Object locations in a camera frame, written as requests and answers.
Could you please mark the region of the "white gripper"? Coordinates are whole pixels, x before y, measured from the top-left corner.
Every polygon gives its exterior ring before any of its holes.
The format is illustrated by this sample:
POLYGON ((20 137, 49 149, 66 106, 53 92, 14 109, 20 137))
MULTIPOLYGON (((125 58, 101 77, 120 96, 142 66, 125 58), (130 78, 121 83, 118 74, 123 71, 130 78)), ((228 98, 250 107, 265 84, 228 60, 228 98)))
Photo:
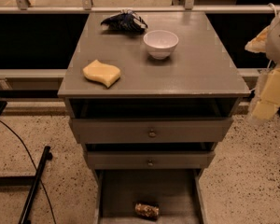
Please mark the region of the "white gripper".
MULTIPOLYGON (((256 37, 246 43, 245 50, 253 53, 265 53, 269 27, 265 27, 256 37)), ((248 116, 255 120, 269 120, 280 106, 280 65, 272 70, 261 92, 260 99, 250 104, 248 116)))

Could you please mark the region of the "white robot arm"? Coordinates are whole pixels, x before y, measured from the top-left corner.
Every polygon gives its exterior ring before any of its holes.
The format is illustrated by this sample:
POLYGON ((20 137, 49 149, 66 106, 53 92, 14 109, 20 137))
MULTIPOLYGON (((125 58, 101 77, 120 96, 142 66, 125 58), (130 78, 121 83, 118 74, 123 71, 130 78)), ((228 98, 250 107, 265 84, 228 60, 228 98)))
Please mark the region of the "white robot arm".
POLYGON ((271 119, 280 108, 280 11, 274 10, 271 24, 246 43, 245 50, 264 53, 275 68, 267 68, 258 78, 255 97, 249 107, 249 118, 255 122, 271 119))

